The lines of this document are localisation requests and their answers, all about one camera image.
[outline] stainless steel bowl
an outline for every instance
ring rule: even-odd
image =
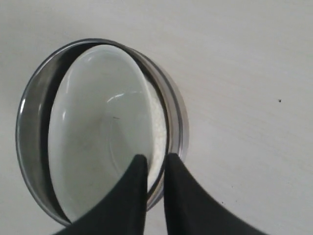
[[[189,140],[186,108],[171,77],[142,53],[105,39],[83,39],[51,54],[32,75],[22,95],[16,123],[16,149],[25,183],[39,206],[63,225],[70,221],[55,196],[48,165],[48,129],[51,108],[59,85],[71,64],[87,49],[108,44],[126,51],[138,63],[154,85],[163,104],[167,121],[167,153],[177,153],[183,160]],[[163,168],[148,192],[147,210],[163,196]]]

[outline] white countertop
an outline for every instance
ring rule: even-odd
[[[92,37],[133,47],[172,75],[190,119],[186,165],[216,200],[271,235],[313,234],[313,2],[147,2],[0,2],[0,234],[62,227],[23,182],[15,120],[36,67]],[[147,235],[166,234],[162,202],[147,216]]]

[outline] white surface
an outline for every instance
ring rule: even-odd
[[[117,47],[93,47],[68,69],[52,107],[48,152],[53,188],[71,221],[111,191],[135,154],[152,163],[150,102],[144,74]],[[151,176],[158,172],[149,174],[148,189]]]
[[[1,1],[0,234],[61,228],[23,183],[15,117],[34,69],[86,37],[136,48],[173,76],[190,118],[186,164],[214,198],[270,234],[312,234],[312,1],[150,2]],[[162,203],[146,234],[166,234]]]

